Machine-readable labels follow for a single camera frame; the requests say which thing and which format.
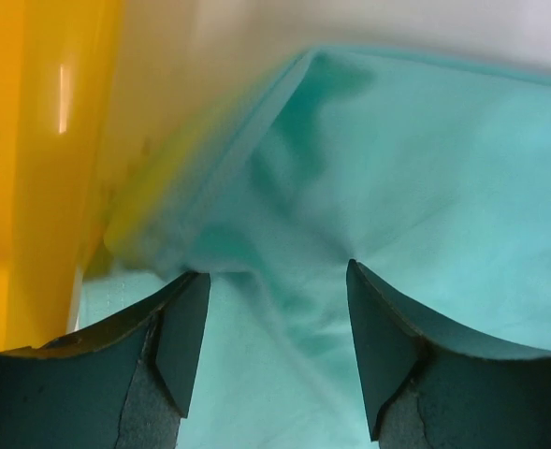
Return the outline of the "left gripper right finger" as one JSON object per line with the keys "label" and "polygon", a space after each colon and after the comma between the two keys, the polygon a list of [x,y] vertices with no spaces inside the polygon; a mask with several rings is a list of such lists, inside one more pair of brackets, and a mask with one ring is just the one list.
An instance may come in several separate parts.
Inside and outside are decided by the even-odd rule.
{"label": "left gripper right finger", "polygon": [[551,351],[464,326],[350,261],[370,438],[383,448],[551,448]]}

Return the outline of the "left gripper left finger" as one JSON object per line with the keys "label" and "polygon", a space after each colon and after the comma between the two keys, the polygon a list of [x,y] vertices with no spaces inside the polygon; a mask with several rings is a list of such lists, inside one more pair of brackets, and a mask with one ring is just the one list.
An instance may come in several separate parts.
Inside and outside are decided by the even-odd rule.
{"label": "left gripper left finger", "polygon": [[0,353],[0,448],[172,448],[187,416],[210,276],[42,347]]}

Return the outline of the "teal t shirt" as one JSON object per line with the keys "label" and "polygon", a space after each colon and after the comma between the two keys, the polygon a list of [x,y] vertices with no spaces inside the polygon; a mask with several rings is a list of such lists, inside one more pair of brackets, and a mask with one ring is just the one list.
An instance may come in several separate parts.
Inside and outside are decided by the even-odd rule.
{"label": "teal t shirt", "polygon": [[367,448],[346,302],[356,259],[485,333],[551,350],[551,76],[369,48],[279,68],[213,181],[170,190],[88,326],[188,268],[210,305],[181,448]]}

